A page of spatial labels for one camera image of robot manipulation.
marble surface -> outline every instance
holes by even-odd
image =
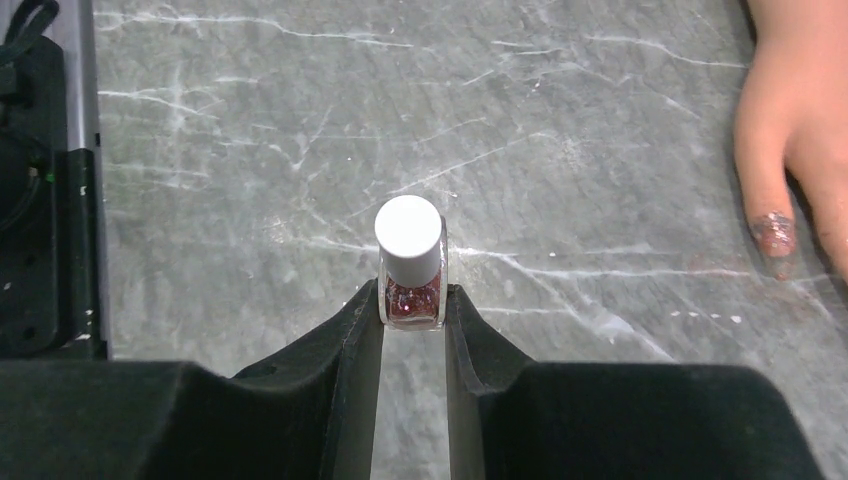
[[[736,0],[99,0],[116,358],[233,374],[375,275],[400,193],[530,355],[744,364],[848,477],[845,288],[763,275],[730,125]],[[373,477],[448,478],[444,346],[388,333]]]

glitter nail polish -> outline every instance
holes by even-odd
[[[751,234],[766,270],[777,280],[788,280],[797,259],[795,222],[779,212],[772,212],[751,222]]]
[[[427,200],[403,195],[380,208],[374,232],[380,319],[399,330],[440,329],[448,289],[445,219]]]

fingernail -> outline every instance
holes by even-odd
[[[751,234],[768,272],[778,280],[788,280],[795,267],[795,222],[772,212],[751,223]]]

nail polish bottle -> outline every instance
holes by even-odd
[[[448,291],[445,219],[427,200],[403,195],[380,208],[374,232],[380,319],[399,330],[440,329]]]

white bottle cap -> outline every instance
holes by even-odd
[[[442,217],[432,203],[415,195],[389,200],[377,212],[374,233],[383,265],[398,285],[423,287],[439,273]]]

